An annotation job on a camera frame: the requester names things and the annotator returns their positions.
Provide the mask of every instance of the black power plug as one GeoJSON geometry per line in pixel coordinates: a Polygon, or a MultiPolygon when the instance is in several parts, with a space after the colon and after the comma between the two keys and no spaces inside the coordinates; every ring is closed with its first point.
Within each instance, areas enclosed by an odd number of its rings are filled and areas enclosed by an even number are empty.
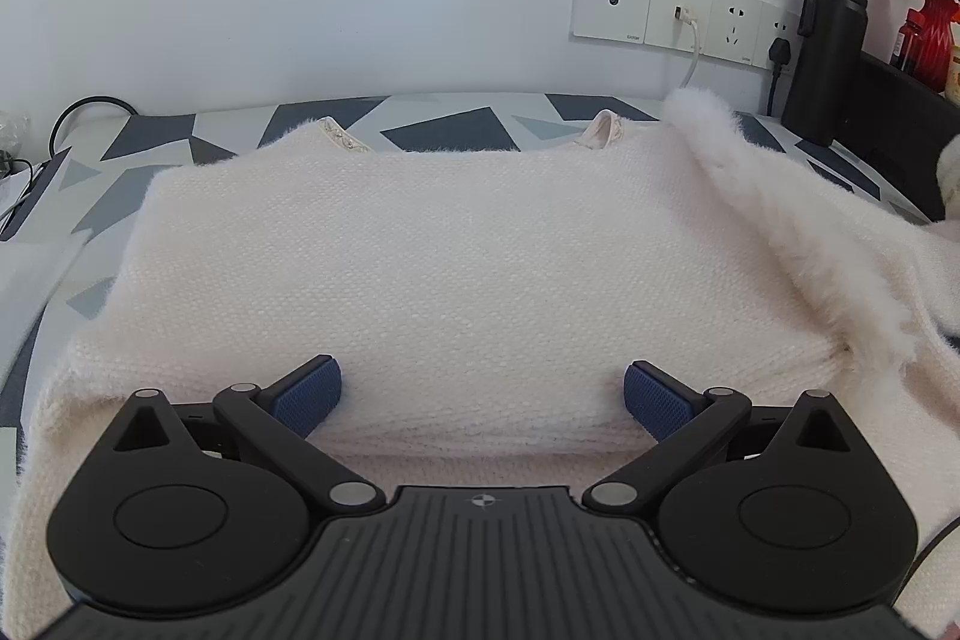
{"type": "Polygon", "coordinates": [[[784,66],[790,63],[790,43],[786,39],[776,38],[770,49],[767,50],[767,57],[773,63],[773,78],[770,80],[770,92],[767,94],[767,116],[774,114],[774,92],[776,92],[776,81],[784,70],[784,66]]]}

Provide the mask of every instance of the bed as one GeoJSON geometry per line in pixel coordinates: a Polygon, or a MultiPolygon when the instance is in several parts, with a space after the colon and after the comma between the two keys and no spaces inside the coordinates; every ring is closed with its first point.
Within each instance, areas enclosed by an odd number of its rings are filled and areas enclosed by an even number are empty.
{"type": "MultiPolygon", "coordinates": [[[[658,122],[661,102],[598,95],[393,95],[80,124],[0,233],[4,242],[43,242],[90,232],[88,244],[35,321],[0,389],[0,528],[16,480],[23,427],[40,384],[73,330],[103,306],[137,210],[157,172],[242,155],[307,119],[323,116],[333,116],[378,152],[530,150],[569,142],[602,109],[651,124],[658,122]]],[[[912,223],[928,223],[909,199],[841,145],[819,148],[774,119],[739,116],[745,136],[756,145],[789,155],[912,223]]]]}

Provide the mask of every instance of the black power cord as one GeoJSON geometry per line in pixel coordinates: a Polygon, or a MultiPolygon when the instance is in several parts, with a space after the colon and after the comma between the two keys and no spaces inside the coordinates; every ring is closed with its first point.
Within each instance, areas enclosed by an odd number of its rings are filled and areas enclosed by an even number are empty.
{"type": "Polygon", "coordinates": [[[32,188],[34,184],[34,165],[32,165],[26,158],[11,158],[10,162],[12,164],[26,164],[27,168],[30,170],[30,184],[27,186],[27,190],[32,188]]]}
{"type": "Polygon", "coordinates": [[[50,132],[50,157],[53,158],[56,155],[56,132],[59,131],[59,127],[64,124],[64,121],[70,116],[70,113],[74,110],[80,109],[80,107],[87,104],[113,104],[115,107],[120,107],[120,109],[125,112],[129,112],[131,115],[137,115],[138,112],[136,109],[133,109],[126,101],[120,100],[120,98],[114,98],[112,95],[88,95],[86,98],[81,98],[79,101],[74,101],[70,106],[68,106],[59,118],[56,119],[54,123],[54,128],[50,132]]]}
{"type": "Polygon", "coordinates": [[[954,518],[952,521],[950,521],[944,528],[942,528],[942,530],[938,531],[938,533],[936,533],[936,534],[933,536],[933,539],[930,540],[930,541],[928,542],[928,544],[926,544],[926,545],[923,546],[923,551],[920,551],[920,552],[917,554],[917,557],[915,558],[915,560],[913,560],[913,564],[910,565],[910,569],[907,570],[906,578],[904,578],[904,583],[901,584],[901,590],[899,591],[899,593],[898,593],[898,595],[897,595],[898,597],[899,597],[899,595],[901,595],[902,593],[904,593],[904,589],[906,588],[906,584],[909,584],[910,579],[913,578],[913,576],[915,576],[915,574],[917,574],[917,570],[920,569],[920,565],[923,564],[923,561],[924,561],[930,554],[933,553],[933,549],[936,548],[936,547],[937,547],[940,543],[942,543],[944,540],[946,540],[946,539],[949,537],[950,533],[951,533],[952,531],[957,530],[957,528],[960,528],[960,515],[958,515],[956,518],[954,518]]]}
{"type": "Polygon", "coordinates": [[[770,92],[767,94],[767,116],[771,118],[774,114],[774,93],[776,92],[776,81],[784,70],[784,66],[790,63],[790,43],[786,39],[776,38],[770,49],[767,50],[767,57],[773,62],[774,76],[770,80],[770,92]]]}

